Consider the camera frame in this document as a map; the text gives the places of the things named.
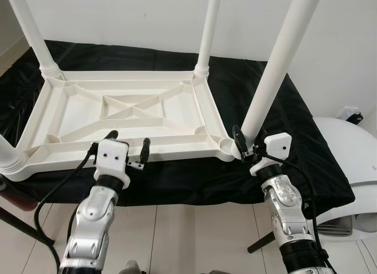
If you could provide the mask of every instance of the black fabric cover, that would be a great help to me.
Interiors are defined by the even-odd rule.
[[[197,54],[156,51],[132,47],[71,44],[47,41],[54,60],[64,71],[192,70]],[[256,91],[265,62],[211,57],[209,86],[228,134],[241,126]],[[12,143],[18,141],[43,79],[30,49],[0,79],[0,132]],[[312,115],[287,75],[264,122],[268,133],[286,131],[292,136],[288,161],[300,166],[315,185],[319,212],[354,201],[347,178],[332,156]],[[304,200],[309,192],[296,170],[283,166]],[[38,199],[70,171],[39,173],[17,183],[31,189]],[[52,198],[52,202],[79,202],[93,184],[94,169],[81,171]],[[144,172],[131,172],[131,184],[120,205],[218,204],[263,201],[261,182],[240,161],[215,158],[149,163]]]

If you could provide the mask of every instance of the white appliance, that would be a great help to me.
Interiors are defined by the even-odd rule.
[[[314,118],[356,200],[318,217],[321,240],[351,241],[377,236],[377,139],[336,118]]]

